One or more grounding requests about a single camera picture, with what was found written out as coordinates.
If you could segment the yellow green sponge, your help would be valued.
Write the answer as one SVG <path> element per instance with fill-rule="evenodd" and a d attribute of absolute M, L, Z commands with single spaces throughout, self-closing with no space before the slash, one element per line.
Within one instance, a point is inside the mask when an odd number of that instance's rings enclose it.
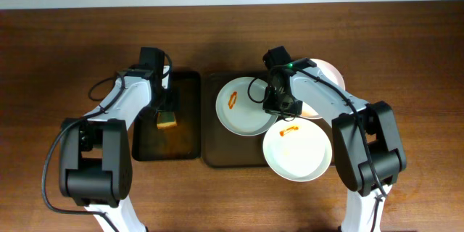
<path fill-rule="evenodd" d="M 177 125 L 174 112 L 159 112 L 157 115 L 157 128 L 173 128 Z"/>

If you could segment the white plate ketchup front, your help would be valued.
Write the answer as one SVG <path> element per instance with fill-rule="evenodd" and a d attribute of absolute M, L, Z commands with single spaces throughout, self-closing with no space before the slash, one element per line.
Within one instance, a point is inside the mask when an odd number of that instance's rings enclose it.
<path fill-rule="evenodd" d="M 308 182 L 321 177 L 332 159 L 329 137 L 315 123 L 279 120 L 266 132 L 262 150 L 269 167 L 282 178 Z"/>

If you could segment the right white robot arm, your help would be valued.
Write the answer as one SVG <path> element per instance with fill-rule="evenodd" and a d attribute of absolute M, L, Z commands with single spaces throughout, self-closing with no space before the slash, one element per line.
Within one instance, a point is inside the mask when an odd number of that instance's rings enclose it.
<path fill-rule="evenodd" d="M 379 231 L 388 193 L 407 160 L 392 108 L 369 103 L 333 83 L 316 62 L 292 60 L 279 46 L 262 58 L 268 69 L 263 110 L 296 120 L 310 105 L 331 126 L 336 171 L 347 187 L 340 231 Z"/>

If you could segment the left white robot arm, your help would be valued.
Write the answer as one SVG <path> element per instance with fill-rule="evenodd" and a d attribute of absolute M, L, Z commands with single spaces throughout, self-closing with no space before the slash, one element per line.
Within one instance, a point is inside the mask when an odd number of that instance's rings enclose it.
<path fill-rule="evenodd" d="M 165 107 L 172 61 L 143 47 L 139 61 L 117 72 L 112 90 L 80 118 L 67 118 L 54 145 L 60 148 L 59 190 L 93 215 L 104 231 L 146 231 L 129 197 L 133 169 L 128 129 L 137 117 Z"/>

